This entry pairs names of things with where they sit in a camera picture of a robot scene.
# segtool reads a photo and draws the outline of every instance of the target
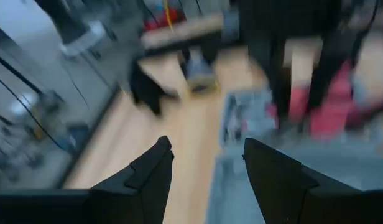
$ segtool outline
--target white wall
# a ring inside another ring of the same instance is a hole
[[[12,40],[22,43],[54,26],[33,0],[0,0],[0,28]]]

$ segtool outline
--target yellow cable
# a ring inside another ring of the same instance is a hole
[[[168,22],[169,28],[173,32],[172,21],[171,21],[171,17],[169,16],[168,0],[163,0],[163,2],[164,2],[165,15],[167,15],[167,22]]]

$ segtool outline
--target wooden floor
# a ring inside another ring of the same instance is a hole
[[[309,58],[312,56],[296,62],[312,61]],[[142,64],[160,84],[176,89],[182,101],[164,102],[164,118],[159,120],[147,108],[136,108],[129,95],[121,93],[67,187],[91,187],[127,166],[159,136],[167,135],[175,160],[164,223],[204,223],[215,157],[221,150],[218,133],[224,97],[232,90],[262,87],[265,78],[257,66],[249,64],[245,48],[225,50],[215,65],[220,91],[190,98],[174,54],[151,58]],[[299,66],[308,70],[311,67]],[[358,71],[369,87],[370,96],[383,94],[383,42],[376,41],[365,48]]]

